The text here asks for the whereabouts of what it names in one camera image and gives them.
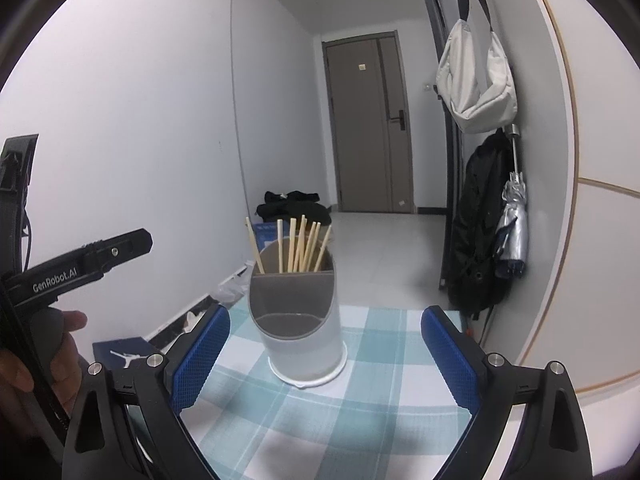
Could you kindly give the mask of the white shoulder bag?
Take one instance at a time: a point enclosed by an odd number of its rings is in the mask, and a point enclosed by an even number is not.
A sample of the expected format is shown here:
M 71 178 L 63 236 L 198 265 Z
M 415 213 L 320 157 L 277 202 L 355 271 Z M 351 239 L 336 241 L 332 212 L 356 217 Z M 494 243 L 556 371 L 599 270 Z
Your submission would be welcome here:
M 518 95 L 506 51 L 493 30 L 489 39 L 485 61 L 479 63 L 472 28 L 459 18 L 438 64 L 438 95 L 466 134 L 510 125 L 518 114 Z

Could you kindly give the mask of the person's left hand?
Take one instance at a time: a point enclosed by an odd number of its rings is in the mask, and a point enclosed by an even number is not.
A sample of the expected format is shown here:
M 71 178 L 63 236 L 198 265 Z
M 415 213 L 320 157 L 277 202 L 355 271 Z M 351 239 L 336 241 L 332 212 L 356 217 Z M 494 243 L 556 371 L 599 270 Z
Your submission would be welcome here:
M 73 332 L 82 330 L 88 322 L 81 311 L 63 311 L 64 333 L 61 347 L 50 364 L 52 391 L 67 415 L 72 414 L 82 382 L 80 354 Z M 1 350 L 1 416 L 16 428 L 22 437 L 40 437 L 46 422 L 32 396 L 35 382 L 26 365 L 6 349 Z

